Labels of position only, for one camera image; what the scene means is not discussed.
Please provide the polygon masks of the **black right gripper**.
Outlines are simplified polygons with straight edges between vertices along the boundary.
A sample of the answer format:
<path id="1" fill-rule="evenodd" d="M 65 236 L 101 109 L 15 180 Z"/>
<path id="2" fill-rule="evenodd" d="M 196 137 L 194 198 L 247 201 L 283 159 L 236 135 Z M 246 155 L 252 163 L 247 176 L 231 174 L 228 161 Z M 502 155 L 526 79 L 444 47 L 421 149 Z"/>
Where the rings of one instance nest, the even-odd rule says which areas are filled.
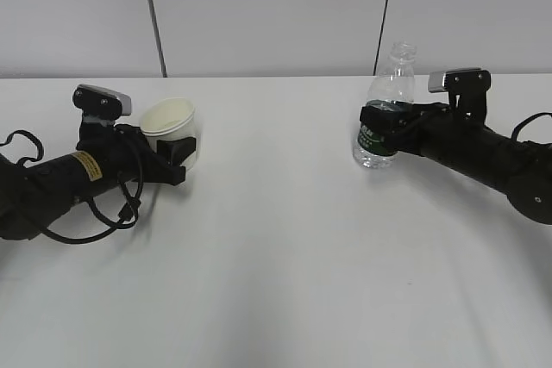
<path id="1" fill-rule="evenodd" d="M 455 107 L 446 103 L 366 103 L 360 122 L 387 140 L 390 150 L 421 156 L 425 141 L 432 136 L 482 128 L 488 113 L 487 103 Z"/>

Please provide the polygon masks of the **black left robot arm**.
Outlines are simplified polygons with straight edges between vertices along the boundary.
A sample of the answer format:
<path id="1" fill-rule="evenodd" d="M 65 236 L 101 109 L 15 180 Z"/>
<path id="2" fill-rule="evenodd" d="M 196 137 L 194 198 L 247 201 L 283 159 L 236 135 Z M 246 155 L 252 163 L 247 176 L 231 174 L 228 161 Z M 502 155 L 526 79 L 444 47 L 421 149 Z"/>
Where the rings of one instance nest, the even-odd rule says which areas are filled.
<path id="1" fill-rule="evenodd" d="M 27 130 L 8 135 L 30 140 L 34 157 L 16 162 L 1 159 L 1 237 L 32 240 L 39 234 L 68 245 L 101 240 L 116 230 L 132 228 L 139 220 L 145 184 L 184 183 L 183 161 L 197 148 L 194 137 L 161 140 L 155 152 L 138 127 L 82 123 L 74 153 L 44 161 L 41 141 Z M 84 238 L 56 234 L 50 225 L 74 206 L 85 203 L 106 226 Z"/>

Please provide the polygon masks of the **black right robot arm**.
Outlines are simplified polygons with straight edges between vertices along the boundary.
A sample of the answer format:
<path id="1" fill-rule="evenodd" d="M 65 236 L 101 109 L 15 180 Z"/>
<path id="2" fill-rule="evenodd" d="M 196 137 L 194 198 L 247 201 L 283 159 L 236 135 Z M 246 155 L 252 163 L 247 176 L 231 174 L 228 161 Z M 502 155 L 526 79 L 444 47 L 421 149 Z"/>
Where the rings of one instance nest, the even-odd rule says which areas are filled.
<path id="1" fill-rule="evenodd" d="M 519 141 L 520 132 L 549 112 L 520 122 L 509 137 L 463 118 L 445 103 L 415 103 L 398 110 L 367 104 L 360 122 L 383 138 L 384 148 L 431 159 L 506 196 L 528 219 L 551 223 L 551 145 Z"/>

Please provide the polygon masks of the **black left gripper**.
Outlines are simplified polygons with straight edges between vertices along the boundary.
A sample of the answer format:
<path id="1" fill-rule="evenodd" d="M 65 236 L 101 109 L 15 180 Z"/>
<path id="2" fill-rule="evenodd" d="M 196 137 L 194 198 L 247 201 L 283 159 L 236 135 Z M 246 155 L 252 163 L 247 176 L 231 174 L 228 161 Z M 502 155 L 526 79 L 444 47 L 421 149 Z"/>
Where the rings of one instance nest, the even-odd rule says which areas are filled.
<path id="1" fill-rule="evenodd" d="M 158 140 L 156 152 L 138 127 L 128 124 L 102 126 L 83 123 L 77 149 L 94 157 L 106 174 L 120 172 L 124 178 L 145 183 L 184 183 L 186 169 L 195 163 L 195 138 Z"/>

